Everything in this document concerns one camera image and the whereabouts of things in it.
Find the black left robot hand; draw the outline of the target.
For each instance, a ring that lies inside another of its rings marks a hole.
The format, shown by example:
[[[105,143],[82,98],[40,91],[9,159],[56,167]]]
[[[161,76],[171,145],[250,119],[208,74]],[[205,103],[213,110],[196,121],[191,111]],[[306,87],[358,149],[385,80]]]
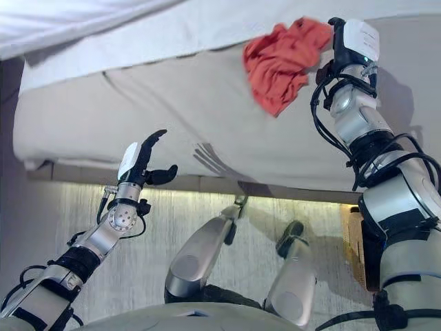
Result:
[[[166,132],[166,129],[158,130],[144,142],[134,142],[127,147],[118,170],[118,184],[133,183],[143,188],[145,184],[157,186],[175,179],[178,172],[177,165],[172,165],[167,170],[147,169],[152,148]]]

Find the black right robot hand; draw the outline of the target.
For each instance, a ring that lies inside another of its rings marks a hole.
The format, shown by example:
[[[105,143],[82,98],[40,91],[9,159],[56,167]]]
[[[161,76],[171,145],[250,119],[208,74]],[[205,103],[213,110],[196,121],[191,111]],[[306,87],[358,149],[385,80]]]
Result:
[[[333,59],[320,68],[316,74],[316,83],[338,74],[351,71],[363,71],[374,67],[380,57],[379,32],[368,23],[357,20],[333,17],[328,20],[333,28]]]

